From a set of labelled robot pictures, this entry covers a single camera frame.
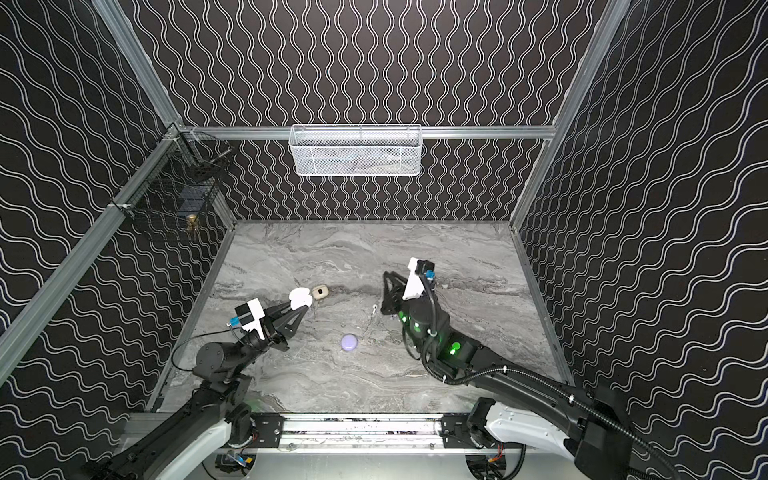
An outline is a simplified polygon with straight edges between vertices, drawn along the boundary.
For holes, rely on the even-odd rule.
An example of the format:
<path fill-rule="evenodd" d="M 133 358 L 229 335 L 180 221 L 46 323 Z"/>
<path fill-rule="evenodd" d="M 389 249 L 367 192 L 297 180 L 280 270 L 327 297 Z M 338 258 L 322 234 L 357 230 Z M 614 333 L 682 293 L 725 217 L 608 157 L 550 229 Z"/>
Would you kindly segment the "beige earbud charging case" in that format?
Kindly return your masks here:
<path fill-rule="evenodd" d="M 311 289 L 311 295 L 317 301 L 327 298 L 329 294 L 329 288 L 325 284 L 317 285 Z"/>

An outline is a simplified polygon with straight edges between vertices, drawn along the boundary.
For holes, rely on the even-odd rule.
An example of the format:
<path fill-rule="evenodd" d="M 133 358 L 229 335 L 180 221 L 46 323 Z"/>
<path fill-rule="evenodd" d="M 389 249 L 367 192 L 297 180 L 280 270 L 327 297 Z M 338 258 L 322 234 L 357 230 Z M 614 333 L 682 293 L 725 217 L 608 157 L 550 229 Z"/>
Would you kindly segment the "white round charging case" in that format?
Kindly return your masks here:
<path fill-rule="evenodd" d="M 313 301 L 314 297 L 309 288 L 298 287 L 289 293 L 290 308 L 292 310 L 297 310 L 302 307 L 310 307 Z"/>

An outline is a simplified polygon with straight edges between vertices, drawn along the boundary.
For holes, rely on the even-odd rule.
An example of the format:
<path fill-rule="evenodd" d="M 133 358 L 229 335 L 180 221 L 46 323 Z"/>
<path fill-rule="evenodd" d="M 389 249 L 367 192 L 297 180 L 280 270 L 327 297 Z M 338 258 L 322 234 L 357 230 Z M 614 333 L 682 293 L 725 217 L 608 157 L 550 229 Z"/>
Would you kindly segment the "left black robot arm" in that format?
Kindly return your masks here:
<path fill-rule="evenodd" d="M 288 350 L 288 340 L 310 311 L 310 305 L 278 304 L 263 315 L 252 313 L 236 341 L 204 344 L 191 369 L 201 383 L 189 400 L 126 450 L 86 463 L 73 477 L 183 479 L 217 449 L 249 444 L 252 409 L 244 397 L 252 377 L 244 370 L 271 349 Z"/>

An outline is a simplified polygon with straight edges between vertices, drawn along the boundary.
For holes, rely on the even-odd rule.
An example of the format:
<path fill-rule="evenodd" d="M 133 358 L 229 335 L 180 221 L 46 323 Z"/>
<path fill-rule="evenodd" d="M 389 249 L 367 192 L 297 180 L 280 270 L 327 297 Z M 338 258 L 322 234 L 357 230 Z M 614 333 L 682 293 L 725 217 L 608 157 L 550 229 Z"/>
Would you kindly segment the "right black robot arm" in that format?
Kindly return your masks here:
<path fill-rule="evenodd" d="M 651 478 L 651 473 L 631 466 L 635 447 L 647 452 L 671 478 L 680 478 L 666 456 L 636 432 L 620 391 L 606 384 L 584 389 L 556 381 L 454 329 L 437 299 L 432 270 L 409 278 L 384 272 L 381 311 L 398 318 L 407 351 L 432 378 L 496 396 L 496 401 L 483 399 L 473 408 L 468 429 L 477 443 L 502 440 L 491 430 L 493 407 L 518 406 L 563 434 L 557 447 L 590 479 Z"/>

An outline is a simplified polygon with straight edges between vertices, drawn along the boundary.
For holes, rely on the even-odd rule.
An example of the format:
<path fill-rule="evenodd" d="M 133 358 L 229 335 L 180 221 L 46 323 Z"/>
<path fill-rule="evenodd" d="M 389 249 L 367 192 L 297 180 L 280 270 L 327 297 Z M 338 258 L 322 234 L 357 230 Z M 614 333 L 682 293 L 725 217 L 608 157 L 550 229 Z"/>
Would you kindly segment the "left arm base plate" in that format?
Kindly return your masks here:
<path fill-rule="evenodd" d="M 277 448 L 286 418 L 277 413 L 252 413 L 244 449 Z"/>

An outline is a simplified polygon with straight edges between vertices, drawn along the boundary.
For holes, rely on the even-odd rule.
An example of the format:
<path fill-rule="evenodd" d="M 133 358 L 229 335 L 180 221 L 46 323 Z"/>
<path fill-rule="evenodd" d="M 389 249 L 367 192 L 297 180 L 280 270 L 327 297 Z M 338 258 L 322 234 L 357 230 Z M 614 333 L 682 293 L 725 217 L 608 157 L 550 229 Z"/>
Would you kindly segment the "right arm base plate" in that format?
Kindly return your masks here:
<path fill-rule="evenodd" d="M 497 441 L 473 426 L 467 414 L 446 414 L 440 419 L 439 436 L 446 449 L 495 449 Z"/>

